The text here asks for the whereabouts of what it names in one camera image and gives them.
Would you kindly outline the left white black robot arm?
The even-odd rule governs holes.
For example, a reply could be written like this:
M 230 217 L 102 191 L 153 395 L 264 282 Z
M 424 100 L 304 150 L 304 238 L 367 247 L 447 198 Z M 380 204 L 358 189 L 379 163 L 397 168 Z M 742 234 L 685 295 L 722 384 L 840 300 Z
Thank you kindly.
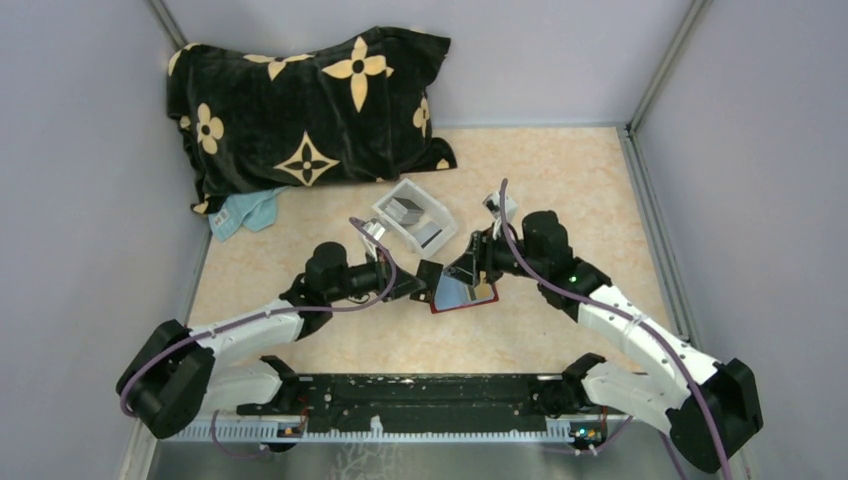
M 158 439 L 200 414 L 288 413 L 300 399 L 298 376 L 267 349 L 316 333 L 343 311 L 343 300 L 364 298 L 371 306 L 426 287 L 384 252 L 351 266 L 342 245 L 322 243 L 287 291 L 241 318 L 194 329 L 176 320 L 161 323 L 119 378 L 119 405 Z

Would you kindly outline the black credit card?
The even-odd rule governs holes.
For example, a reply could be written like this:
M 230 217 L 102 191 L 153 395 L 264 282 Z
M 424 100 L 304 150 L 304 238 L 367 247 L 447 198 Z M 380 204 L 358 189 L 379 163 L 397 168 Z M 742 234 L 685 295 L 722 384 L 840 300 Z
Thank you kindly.
M 416 289 L 409 295 L 409 299 L 431 304 L 440 283 L 443 269 L 444 266 L 441 263 L 421 259 L 415 273 L 418 283 Z

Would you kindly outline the white plastic card box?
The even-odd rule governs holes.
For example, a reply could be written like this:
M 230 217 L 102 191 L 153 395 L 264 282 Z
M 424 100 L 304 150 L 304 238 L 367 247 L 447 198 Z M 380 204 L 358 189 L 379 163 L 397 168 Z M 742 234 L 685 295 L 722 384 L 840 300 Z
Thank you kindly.
M 459 232 L 448 208 L 409 179 L 384 194 L 372 210 L 383 226 L 423 259 L 433 257 Z

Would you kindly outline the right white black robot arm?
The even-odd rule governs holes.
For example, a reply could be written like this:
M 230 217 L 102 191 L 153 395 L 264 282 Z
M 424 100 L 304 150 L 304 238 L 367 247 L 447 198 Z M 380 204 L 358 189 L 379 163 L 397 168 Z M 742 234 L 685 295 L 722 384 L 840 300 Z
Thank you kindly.
M 730 459 L 763 427 L 753 371 L 723 363 L 681 340 L 636 307 L 612 279 L 576 256 L 552 211 L 522 221 L 521 238 L 508 224 L 475 231 L 448 277 L 469 286 L 510 274 L 536 281 L 554 309 L 614 344 L 639 366 L 631 372 L 586 353 L 562 373 L 569 408 L 610 407 L 668 437 L 692 466 L 731 476 Z

